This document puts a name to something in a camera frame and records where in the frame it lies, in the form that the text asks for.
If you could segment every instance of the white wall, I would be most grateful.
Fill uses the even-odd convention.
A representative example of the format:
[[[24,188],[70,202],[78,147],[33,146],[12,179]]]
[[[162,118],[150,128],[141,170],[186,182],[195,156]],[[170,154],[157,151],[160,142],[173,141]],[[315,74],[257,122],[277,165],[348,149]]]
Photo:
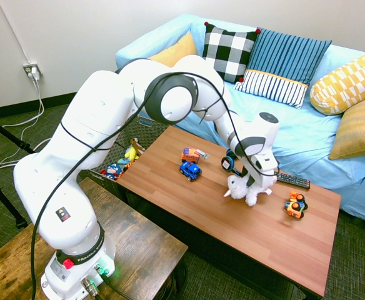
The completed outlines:
[[[0,0],[32,61],[42,98],[76,92],[114,54],[182,13],[197,14],[365,51],[365,0]],[[37,99],[27,63],[0,10],[0,107]]]

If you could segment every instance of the light blue sofa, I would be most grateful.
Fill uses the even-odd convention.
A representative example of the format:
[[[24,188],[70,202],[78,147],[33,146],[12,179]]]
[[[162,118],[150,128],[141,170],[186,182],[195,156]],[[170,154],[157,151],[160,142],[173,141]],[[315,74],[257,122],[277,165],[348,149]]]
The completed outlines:
[[[117,67],[123,67],[130,59],[148,58],[167,49],[188,31],[194,38],[198,55],[201,55],[205,21],[229,31],[256,30],[254,27],[183,14],[119,50],[116,53]],[[301,109],[236,91],[233,84],[225,83],[232,96],[231,110],[239,112],[246,121],[252,121],[262,111],[279,119],[280,130],[273,152],[281,170],[310,179],[312,183],[340,194],[341,209],[365,220],[365,156],[335,161],[328,158],[341,115],[325,116],[311,106],[309,99],[311,86],[319,78],[362,54],[361,51],[331,45],[316,70]],[[204,121],[199,125],[199,121],[191,113],[176,127],[227,147],[211,122]]]

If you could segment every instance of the black and white checkered pillow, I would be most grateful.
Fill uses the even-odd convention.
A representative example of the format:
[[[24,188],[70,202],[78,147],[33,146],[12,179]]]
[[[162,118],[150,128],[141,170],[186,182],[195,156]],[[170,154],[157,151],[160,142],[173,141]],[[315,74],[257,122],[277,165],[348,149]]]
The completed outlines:
[[[202,57],[230,83],[244,76],[249,62],[256,32],[231,32],[215,25],[206,25],[205,45]]]

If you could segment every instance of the wooden table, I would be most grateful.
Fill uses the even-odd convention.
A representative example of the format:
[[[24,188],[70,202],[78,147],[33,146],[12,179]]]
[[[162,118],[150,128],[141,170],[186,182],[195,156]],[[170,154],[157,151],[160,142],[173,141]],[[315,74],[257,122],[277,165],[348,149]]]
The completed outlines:
[[[179,172],[185,147],[210,154],[199,161],[202,175],[193,182]],[[315,184],[307,191],[277,183],[270,196],[260,194],[249,207],[244,199],[223,197],[231,175],[221,167],[225,155],[223,147],[169,127],[117,182],[282,274],[310,296],[323,297],[341,196]],[[302,219],[284,210],[292,188],[309,205]]]
[[[97,219],[116,244],[116,272],[112,284],[133,299],[153,299],[172,273],[187,246],[137,213],[90,179],[80,184],[91,200]],[[0,299],[30,299],[30,224],[0,249]],[[37,282],[54,250],[37,235]],[[107,285],[99,286],[103,299],[123,299]],[[47,299],[40,286],[37,300]]]

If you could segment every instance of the red button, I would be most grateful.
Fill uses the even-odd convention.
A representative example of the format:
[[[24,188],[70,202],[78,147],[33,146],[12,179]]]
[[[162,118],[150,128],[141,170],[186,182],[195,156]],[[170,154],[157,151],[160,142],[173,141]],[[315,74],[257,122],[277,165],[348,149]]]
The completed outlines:
[[[74,263],[69,258],[67,258],[64,260],[63,266],[68,270],[74,266]]]

